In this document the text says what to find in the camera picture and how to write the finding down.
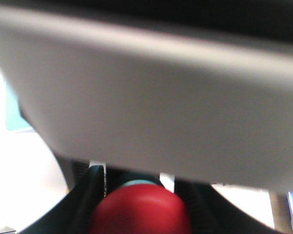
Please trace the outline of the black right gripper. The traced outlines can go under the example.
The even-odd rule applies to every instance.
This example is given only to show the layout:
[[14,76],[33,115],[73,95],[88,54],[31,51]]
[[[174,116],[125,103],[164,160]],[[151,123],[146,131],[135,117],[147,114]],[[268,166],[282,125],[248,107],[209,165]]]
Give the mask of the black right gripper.
[[0,0],[0,69],[61,156],[293,192],[293,0]]

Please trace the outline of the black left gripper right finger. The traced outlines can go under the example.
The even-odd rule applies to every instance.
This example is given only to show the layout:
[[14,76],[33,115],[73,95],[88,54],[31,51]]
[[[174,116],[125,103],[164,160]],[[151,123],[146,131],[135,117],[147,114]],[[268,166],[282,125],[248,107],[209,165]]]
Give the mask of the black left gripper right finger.
[[280,233],[237,208],[210,184],[176,179],[174,192],[186,204],[193,234]]

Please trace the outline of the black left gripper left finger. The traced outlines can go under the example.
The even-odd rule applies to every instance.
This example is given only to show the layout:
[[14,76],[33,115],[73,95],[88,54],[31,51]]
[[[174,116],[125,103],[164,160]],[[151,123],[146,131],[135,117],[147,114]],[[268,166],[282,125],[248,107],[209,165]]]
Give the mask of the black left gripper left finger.
[[78,184],[22,234],[85,234],[90,216],[105,196],[103,166],[91,166]]

